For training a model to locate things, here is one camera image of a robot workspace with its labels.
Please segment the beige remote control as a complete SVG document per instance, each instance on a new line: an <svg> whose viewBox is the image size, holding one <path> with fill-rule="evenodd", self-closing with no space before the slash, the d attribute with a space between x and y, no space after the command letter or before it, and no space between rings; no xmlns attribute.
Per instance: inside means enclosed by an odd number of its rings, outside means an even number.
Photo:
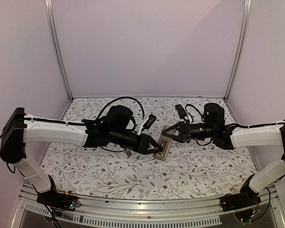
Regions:
<svg viewBox="0 0 285 228"><path fill-rule="evenodd" d="M155 159L161 160L161 161L165 161L168 155L168 152L170 150L171 147L171 143L172 143L172 138L164 136L162 133L159 137L159 141L158 144L162 147L162 151L158 152L158 153L154 153L153 157Z"/></svg>

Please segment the beige battery cover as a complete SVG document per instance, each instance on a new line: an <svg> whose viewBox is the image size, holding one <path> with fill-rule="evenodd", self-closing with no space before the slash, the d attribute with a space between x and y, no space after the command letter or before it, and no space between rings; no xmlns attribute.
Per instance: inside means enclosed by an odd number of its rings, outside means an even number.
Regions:
<svg viewBox="0 0 285 228"><path fill-rule="evenodd" d="M132 152L131 152L130 149L126 148L125 149L125 154L126 154L127 157L130 157L132 155Z"/></svg>

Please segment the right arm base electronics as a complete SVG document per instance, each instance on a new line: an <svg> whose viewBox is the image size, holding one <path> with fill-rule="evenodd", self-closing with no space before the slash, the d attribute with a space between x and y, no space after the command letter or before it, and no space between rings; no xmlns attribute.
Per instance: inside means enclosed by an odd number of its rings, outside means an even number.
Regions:
<svg viewBox="0 0 285 228"><path fill-rule="evenodd" d="M244 182L239 193L228 193L225 196L219 198L219 204L224 212L242 209L245 207L253 207L256 205L256 208L234 213L236 220L242 224L251 223L252 221L261 219L267 213L271 202L271 192L269 188L266 187L269 196L268 204L262 214L256 217L256 214L260 212L259 203L261 202L261 198L259 196L259 193L254 192L249 187L250 179L251 177Z"/></svg>

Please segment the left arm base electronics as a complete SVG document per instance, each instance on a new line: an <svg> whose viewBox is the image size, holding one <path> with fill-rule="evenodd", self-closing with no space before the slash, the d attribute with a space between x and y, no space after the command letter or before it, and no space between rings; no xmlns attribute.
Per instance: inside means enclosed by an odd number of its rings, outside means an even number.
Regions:
<svg viewBox="0 0 285 228"><path fill-rule="evenodd" d="M77 196L72 195L72 191L65 193L58 192L56 185L51 176L50 189L41 193L33 185L37 193L37 202L43 204L51 215L51 222L56 228L61 228L57 216L62 217L64 211L75 211L76 208L81 206L81 202Z"/></svg>

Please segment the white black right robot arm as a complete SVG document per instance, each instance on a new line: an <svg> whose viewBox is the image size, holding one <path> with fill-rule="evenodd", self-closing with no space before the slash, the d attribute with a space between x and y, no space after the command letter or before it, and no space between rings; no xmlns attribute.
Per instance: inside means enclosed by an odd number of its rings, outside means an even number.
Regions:
<svg viewBox="0 0 285 228"><path fill-rule="evenodd" d="M254 200L254 194L285 176L285 119L248 126L226 124L224 108L216 103L207 103L204 105L203 122L193 124L186 119L187 112L181 105L176 105L175 109L183 120L163 130L162 135L179 143L210 138L223 150L268 145L283 148L281 159L268 164L246 180L236 197L236 203L240 207L246 207Z"/></svg>

